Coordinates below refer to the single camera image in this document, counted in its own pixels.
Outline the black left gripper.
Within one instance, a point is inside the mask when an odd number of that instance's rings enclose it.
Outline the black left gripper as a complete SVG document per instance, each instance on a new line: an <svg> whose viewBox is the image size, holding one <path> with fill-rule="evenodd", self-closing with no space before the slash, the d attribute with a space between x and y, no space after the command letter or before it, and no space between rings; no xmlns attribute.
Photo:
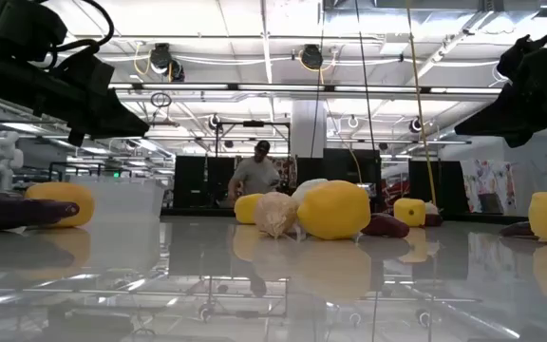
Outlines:
<svg viewBox="0 0 547 342"><path fill-rule="evenodd" d="M67 122L67 141L80 147L92 139L143 137L149 125L108 89L113 67L89 55L63 69L43 70L34 63L44 50L0 47L0 99Z"/></svg>

